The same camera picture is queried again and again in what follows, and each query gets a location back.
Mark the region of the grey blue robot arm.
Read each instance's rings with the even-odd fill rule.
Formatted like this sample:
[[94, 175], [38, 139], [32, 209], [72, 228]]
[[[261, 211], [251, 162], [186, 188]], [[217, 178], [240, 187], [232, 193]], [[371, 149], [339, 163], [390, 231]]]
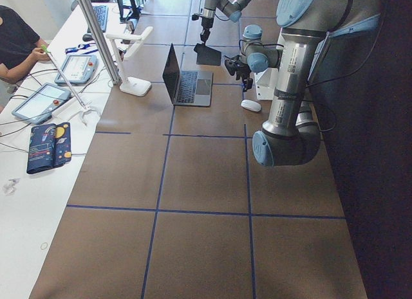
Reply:
[[380, 0], [279, 0], [276, 19], [285, 42], [280, 61], [271, 63], [260, 46], [243, 48], [253, 72], [279, 70], [268, 120], [252, 137], [259, 164], [303, 165], [315, 157], [321, 133], [303, 98], [318, 44], [328, 33], [361, 30], [379, 14]]

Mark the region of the second grey blue robot arm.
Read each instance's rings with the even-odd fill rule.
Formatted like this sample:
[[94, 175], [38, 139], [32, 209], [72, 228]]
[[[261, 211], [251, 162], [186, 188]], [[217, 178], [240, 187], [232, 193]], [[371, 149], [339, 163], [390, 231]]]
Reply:
[[205, 0], [203, 8], [198, 13], [192, 14], [192, 20], [196, 21], [201, 18], [202, 31], [200, 40], [203, 44], [207, 42], [210, 30], [213, 27], [216, 10], [220, 10], [228, 19], [234, 23], [238, 22], [241, 17], [241, 11], [251, 0]]

